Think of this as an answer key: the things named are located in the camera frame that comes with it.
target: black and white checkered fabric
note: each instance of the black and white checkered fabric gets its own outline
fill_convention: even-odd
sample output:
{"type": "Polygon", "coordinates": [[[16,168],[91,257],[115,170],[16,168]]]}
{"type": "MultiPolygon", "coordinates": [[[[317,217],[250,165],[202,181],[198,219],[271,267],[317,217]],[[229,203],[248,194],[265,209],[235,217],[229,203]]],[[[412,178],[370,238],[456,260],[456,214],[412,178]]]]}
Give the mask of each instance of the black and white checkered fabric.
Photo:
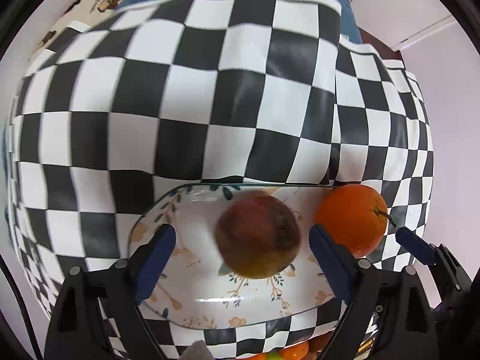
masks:
{"type": "MultiPolygon", "coordinates": [[[[11,109],[8,213],[48,314],[70,267],[128,257],[138,217],[188,182],[362,183],[422,235],[434,166],[422,93],[401,61],[339,41],[340,9],[160,0],[85,33],[74,23],[40,54],[11,109]]],[[[399,271],[413,258],[394,232],[368,258],[399,271]]]]}

